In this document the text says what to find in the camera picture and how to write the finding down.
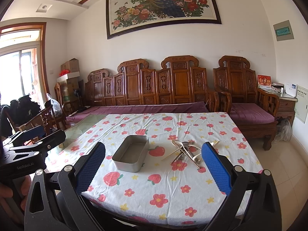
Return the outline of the person's left hand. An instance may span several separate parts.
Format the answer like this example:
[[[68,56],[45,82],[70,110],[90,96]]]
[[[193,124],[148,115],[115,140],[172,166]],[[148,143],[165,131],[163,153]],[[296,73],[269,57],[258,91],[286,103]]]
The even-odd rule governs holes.
[[[21,184],[20,188],[21,194],[23,195],[23,200],[21,201],[20,207],[23,211],[25,210],[26,207],[30,186],[31,186],[31,178],[29,175],[27,175],[24,177],[23,183]],[[12,216],[14,212],[12,211],[12,209],[10,208],[5,199],[12,197],[13,197],[13,191],[9,187],[1,185],[1,206],[9,216]]]

